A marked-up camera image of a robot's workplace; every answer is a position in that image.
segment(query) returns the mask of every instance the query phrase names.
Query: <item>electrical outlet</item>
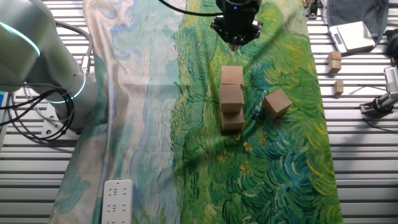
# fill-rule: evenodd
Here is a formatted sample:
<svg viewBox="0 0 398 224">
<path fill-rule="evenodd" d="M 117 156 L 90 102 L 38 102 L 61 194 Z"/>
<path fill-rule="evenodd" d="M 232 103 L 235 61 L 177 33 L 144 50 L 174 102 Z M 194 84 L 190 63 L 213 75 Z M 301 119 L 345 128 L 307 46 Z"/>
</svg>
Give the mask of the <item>electrical outlet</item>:
<svg viewBox="0 0 398 224">
<path fill-rule="evenodd" d="M 102 224 L 131 224 L 132 188 L 132 180 L 128 179 L 105 182 Z"/>
</svg>

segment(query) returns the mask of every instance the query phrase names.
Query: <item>small wooden block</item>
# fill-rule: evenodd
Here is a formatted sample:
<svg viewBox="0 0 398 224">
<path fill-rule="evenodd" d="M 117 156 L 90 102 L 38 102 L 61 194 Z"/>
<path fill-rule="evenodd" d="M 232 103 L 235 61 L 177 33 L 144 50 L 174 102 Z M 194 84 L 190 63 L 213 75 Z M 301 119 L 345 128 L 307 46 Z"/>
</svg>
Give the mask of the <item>small wooden block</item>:
<svg viewBox="0 0 398 224">
<path fill-rule="evenodd" d="M 243 86 L 243 67 L 242 66 L 222 66 L 221 84 Z"/>
<path fill-rule="evenodd" d="M 241 85 L 220 85 L 220 110 L 222 113 L 238 113 L 243 107 Z"/>
<path fill-rule="evenodd" d="M 262 109 L 267 112 L 271 119 L 284 114 L 292 105 L 283 89 L 279 89 L 264 98 Z"/>
<path fill-rule="evenodd" d="M 223 131 L 241 130 L 244 125 L 243 108 L 238 113 L 221 113 Z"/>
<path fill-rule="evenodd" d="M 338 73 L 341 70 L 341 60 L 332 60 L 328 65 L 329 73 Z"/>
<path fill-rule="evenodd" d="M 344 84 L 342 80 L 335 82 L 335 95 L 341 95 L 344 92 Z"/>
<path fill-rule="evenodd" d="M 336 86 L 344 86 L 344 82 L 342 81 L 342 80 L 337 80 L 336 82 L 335 82 L 335 87 Z"/>
<path fill-rule="evenodd" d="M 243 86 L 241 86 L 241 90 L 242 90 L 242 101 L 243 101 L 243 105 L 244 105 Z"/>
<path fill-rule="evenodd" d="M 328 61 L 329 63 L 332 60 L 342 60 L 343 58 L 341 57 L 341 52 L 330 52 L 329 56 L 328 56 Z"/>
</svg>

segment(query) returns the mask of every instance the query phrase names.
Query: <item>stacked wooden blocks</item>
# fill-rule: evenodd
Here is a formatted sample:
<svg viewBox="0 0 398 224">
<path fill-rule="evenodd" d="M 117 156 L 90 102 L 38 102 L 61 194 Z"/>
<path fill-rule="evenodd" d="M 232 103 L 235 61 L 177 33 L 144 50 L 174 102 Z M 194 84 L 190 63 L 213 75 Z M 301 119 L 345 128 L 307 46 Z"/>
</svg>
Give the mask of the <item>stacked wooden blocks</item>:
<svg viewBox="0 0 398 224">
<path fill-rule="evenodd" d="M 220 110 L 223 131 L 240 130 L 243 116 L 243 67 L 221 68 Z"/>
<path fill-rule="evenodd" d="M 328 56 L 329 66 L 328 70 L 329 73 L 338 73 L 341 70 L 341 52 L 330 52 Z"/>
</svg>

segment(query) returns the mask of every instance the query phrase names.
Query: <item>brush stroke pattern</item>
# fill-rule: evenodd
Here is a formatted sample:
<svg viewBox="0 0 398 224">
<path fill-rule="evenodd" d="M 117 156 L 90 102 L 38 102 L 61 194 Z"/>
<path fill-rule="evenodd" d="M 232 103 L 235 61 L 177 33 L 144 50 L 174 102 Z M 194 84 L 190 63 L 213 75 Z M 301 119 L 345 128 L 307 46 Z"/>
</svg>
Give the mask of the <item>brush stroke pattern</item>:
<svg viewBox="0 0 398 224">
<path fill-rule="evenodd" d="M 170 0 L 215 12 L 215 0 Z M 100 223 L 106 180 L 134 181 L 133 223 L 342 223 L 299 0 L 263 1 L 261 38 L 232 53 L 157 1 L 86 0 L 99 90 L 49 223 Z M 244 67 L 241 134 L 220 133 L 221 66 Z M 270 120 L 262 99 L 293 101 Z"/>
</svg>

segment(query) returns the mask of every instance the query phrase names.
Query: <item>glowing blue ring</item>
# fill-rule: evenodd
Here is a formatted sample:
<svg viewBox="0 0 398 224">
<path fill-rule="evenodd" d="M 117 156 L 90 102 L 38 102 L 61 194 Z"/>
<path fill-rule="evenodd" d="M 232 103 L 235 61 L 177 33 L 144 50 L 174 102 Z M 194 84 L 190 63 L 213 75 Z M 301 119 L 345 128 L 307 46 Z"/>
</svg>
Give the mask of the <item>glowing blue ring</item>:
<svg viewBox="0 0 398 224">
<path fill-rule="evenodd" d="M 71 100 L 73 100 L 74 98 L 76 98 L 76 97 L 83 91 L 83 88 L 84 88 L 85 85 L 86 85 L 86 76 L 85 76 L 85 75 L 83 75 L 83 76 L 84 76 L 83 84 L 82 84 L 80 90 L 75 94 L 75 96 L 73 96 L 73 97 L 70 98 Z M 50 100 L 47 100 L 47 102 L 49 102 L 49 103 L 64 103 L 65 100 L 64 100 L 64 101 L 57 101 L 57 102 L 52 102 L 52 101 L 50 101 Z"/>
<path fill-rule="evenodd" d="M 25 36 L 24 34 L 22 34 L 21 32 L 19 32 L 18 30 L 12 28 L 9 25 L 6 25 L 2 22 L 0 22 L 0 25 L 2 25 L 8 32 L 13 33 L 18 35 L 19 37 L 22 37 L 24 40 L 26 40 L 26 42 L 28 42 L 37 52 L 37 55 L 40 56 L 40 50 L 39 48 L 35 45 L 35 43 L 33 43 L 33 41 L 31 41 L 29 38 L 27 38 L 27 36 Z"/>
</svg>

